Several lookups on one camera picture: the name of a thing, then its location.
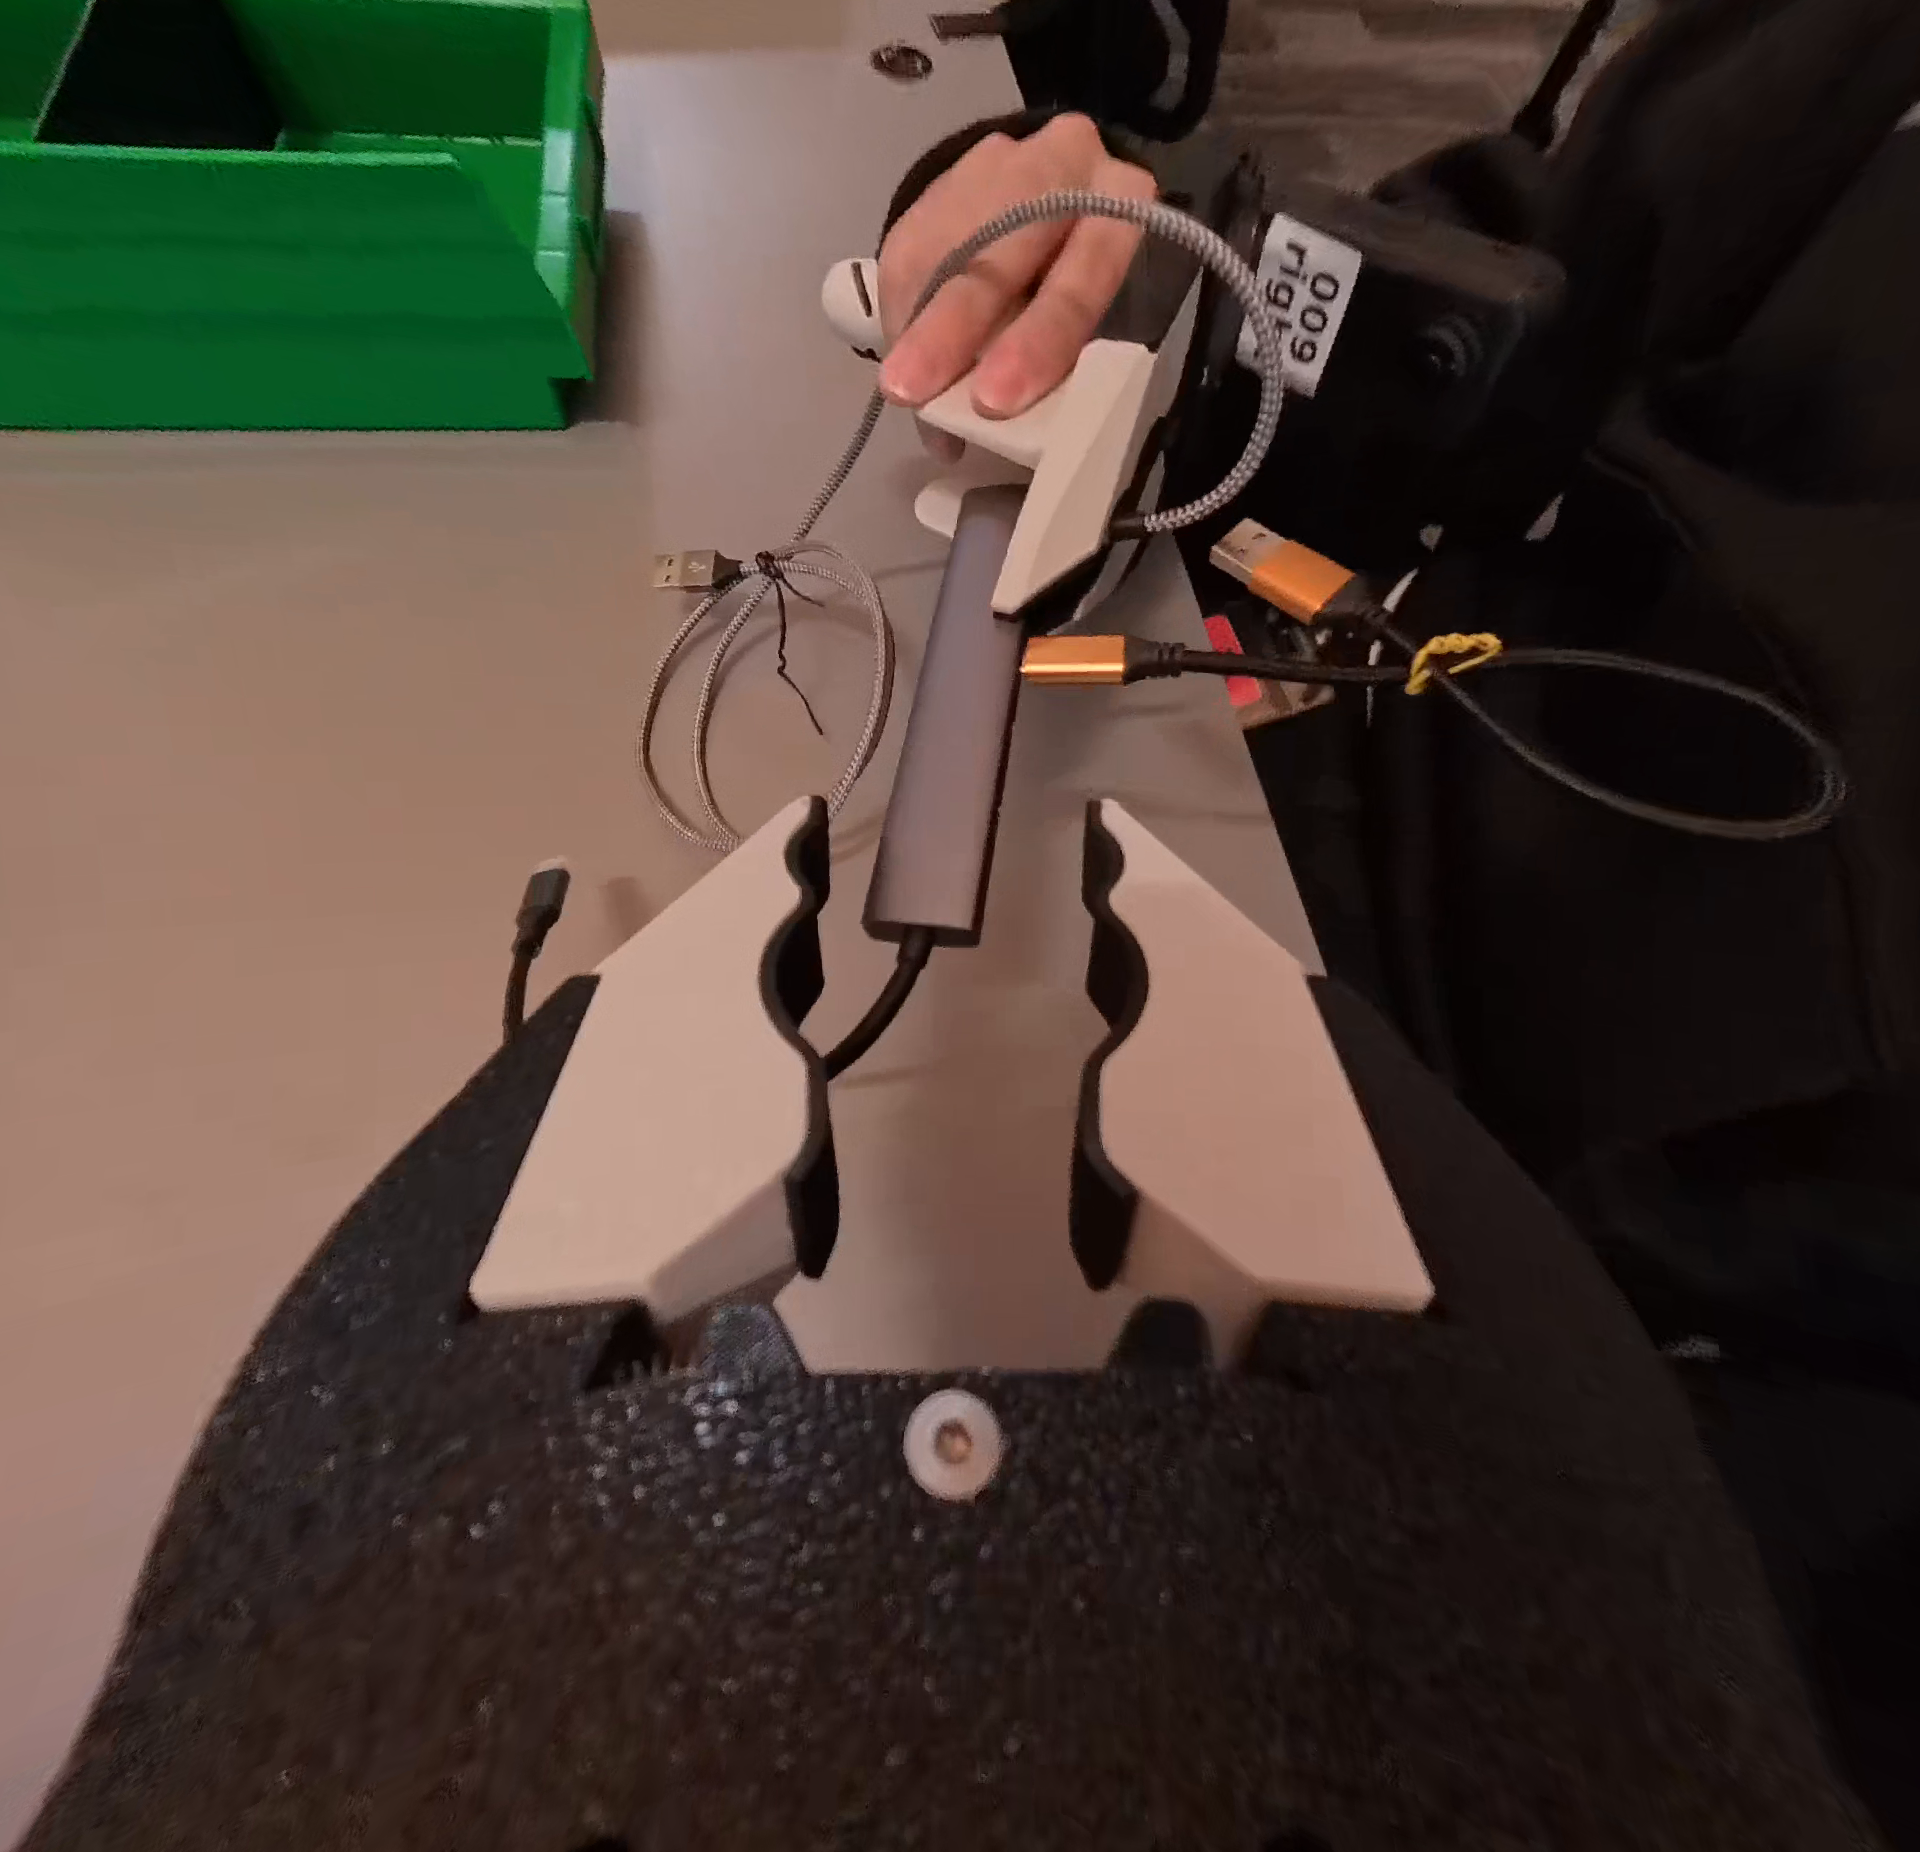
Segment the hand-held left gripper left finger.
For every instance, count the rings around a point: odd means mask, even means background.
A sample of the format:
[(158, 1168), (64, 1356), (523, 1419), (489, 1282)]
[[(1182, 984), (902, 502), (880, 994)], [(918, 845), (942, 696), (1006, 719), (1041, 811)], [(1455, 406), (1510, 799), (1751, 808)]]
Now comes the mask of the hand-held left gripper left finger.
[(801, 796), (598, 968), (505, 1212), (481, 1311), (641, 1304), (687, 1322), (819, 1279), (840, 1234), (825, 1055), (830, 816)]

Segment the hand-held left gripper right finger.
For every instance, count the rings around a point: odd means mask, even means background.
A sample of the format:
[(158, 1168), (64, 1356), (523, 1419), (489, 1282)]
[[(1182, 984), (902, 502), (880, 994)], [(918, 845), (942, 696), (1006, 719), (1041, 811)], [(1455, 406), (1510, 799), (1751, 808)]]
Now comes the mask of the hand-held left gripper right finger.
[(1271, 1307), (1428, 1311), (1435, 1282), (1305, 963), (1115, 796), (1084, 811), (1089, 999), (1070, 1150), (1093, 1291), (1244, 1354)]

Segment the black cable yellow tie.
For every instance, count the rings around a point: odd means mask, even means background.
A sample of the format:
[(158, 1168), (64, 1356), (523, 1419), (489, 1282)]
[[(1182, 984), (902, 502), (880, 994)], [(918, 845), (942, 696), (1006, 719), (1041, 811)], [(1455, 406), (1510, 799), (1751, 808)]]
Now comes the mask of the black cable yellow tie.
[[(1144, 640), (1135, 633), (1046, 633), (1024, 650), (1024, 680), (1043, 686), (1133, 686), (1142, 680), (1178, 680), (1187, 676), (1289, 680), (1308, 686), (1403, 686), (1424, 699), (1437, 692), (1492, 733), (1514, 760), (1545, 781), (1635, 822), (1729, 840), (1787, 840), (1828, 830), (1850, 794), (1835, 744), (1769, 692), (1741, 680), (1661, 659), (1643, 659), (1604, 649), (1511, 646), (1501, 633), (1431, 633), (1416, 640), (1400, 618), (1372, 599), (1354, 568), (1335, 562), (1305, 541), (1284, 539), (1268, 525), (1244, 519), (1209, 551), (1209, 562), (1240, 581), (1287, 621), (1329, 633), (1391, 646), (1400, 662), (1329, 662), (1302, 658), (1235, 653), (1213, 646)], [(1733, 816), (1670, 808), (1615, 791), (1554, 757), (1527, 741), (1504, 717), (1475, 699), (1475, 676), (1487, 670), (1588, 670), (1628, 680), (1681, 686), (1717, 696), (1769, 719), (1791, 733), (1810, 760), (1810, 796), (1769, 816)]]

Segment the grey USB hub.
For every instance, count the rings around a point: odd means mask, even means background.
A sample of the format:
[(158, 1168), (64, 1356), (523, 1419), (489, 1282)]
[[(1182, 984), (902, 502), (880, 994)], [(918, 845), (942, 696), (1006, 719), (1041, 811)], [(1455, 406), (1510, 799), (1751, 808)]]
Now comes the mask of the grey USB hub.
[(830, 1079), (883, 1039), (933, 950), (982, 936), (1028, 642), (1024, 618), (994, 608), (1019, 510), (1012, 485), (966, 492), (958, 505), (862, 916), (870, 936), (899, 944), (899, 960), (870, 1012), (827, 1051)]

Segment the green plastic bin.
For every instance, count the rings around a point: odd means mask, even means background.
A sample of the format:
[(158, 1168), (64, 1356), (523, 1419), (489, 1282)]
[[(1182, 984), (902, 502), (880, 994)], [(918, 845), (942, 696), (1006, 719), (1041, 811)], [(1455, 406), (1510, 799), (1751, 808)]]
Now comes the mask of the green plastic bin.
[(560, 430), (590, 0), (3, 0), (3, 430)]

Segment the grey desk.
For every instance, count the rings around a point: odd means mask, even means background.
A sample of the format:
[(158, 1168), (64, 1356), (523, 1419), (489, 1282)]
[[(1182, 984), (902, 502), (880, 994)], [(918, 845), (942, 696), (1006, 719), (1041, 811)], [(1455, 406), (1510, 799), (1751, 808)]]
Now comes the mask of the grey desk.
[[(252, 1336), (499, 1051), (527, 874), (573, 865), (544, 994), (708, 862), (638, 781), (681, 616), (653, 560), (792, 535), (872, 391), (827, 267), (1019, 99), (929, 0), (590, 3), (582, 422), (3, 433), (3, 1846)], [(887, 42), (932, 76), (880, 76)], [(779, 1301), (819, 1368), (1067, 1368), (1120, 1331), (1065, 1206), (1092, 796), (1318, 968), (1225, 683), (1028, 692), (985, 942), (832, 1085), (841, 1233)]]

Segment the person's right hand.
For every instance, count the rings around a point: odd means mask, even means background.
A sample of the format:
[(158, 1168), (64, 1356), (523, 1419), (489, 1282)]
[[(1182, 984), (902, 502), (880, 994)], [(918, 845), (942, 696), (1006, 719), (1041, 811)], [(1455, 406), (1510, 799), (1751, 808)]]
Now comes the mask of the person's right hand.
[(973, 406), (1006, 421), (1053, 394), (1120, 292), (1142, 230), (1105, 215), (1043, 219), (978, 248), (933, 296), (932, 274), (973, 234), (1019, 203), (1080, 188), (1150, 203), (1152, 167), (1108, 150), (1081, 111), (1028, 135), (994, 130), (952, 160), (883, 230), (880, 391), (924, 409), (954, 381)]

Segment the person's black clothing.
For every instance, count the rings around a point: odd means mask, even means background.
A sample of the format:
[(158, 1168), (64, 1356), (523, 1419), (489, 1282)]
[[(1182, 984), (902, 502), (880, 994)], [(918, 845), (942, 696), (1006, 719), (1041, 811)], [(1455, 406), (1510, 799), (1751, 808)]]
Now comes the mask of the person's black clothing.
[(1917, 0), (1672, 0), (1554, 150), (1379, 197), (1548, 253), (1462, 445), (1329, 409), (1261, 516), (1410, 624), (1670, 659), (1837, 748), (1795, 837), (1674, 831), (1450, 704), (1339, 754), (1330, 960), (1584, 1225), (1687, 1375), (1835, 1759), (1917, 1846)]

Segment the black bag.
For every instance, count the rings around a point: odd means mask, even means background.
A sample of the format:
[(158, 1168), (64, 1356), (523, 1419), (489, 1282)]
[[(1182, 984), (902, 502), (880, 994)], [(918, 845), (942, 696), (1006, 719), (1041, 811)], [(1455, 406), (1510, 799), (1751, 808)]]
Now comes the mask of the black bag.
[(1084, 111), (1144, 142), (1192, 135), (1219, 83), (1230, 0), (978, 0), (1027, 111)]

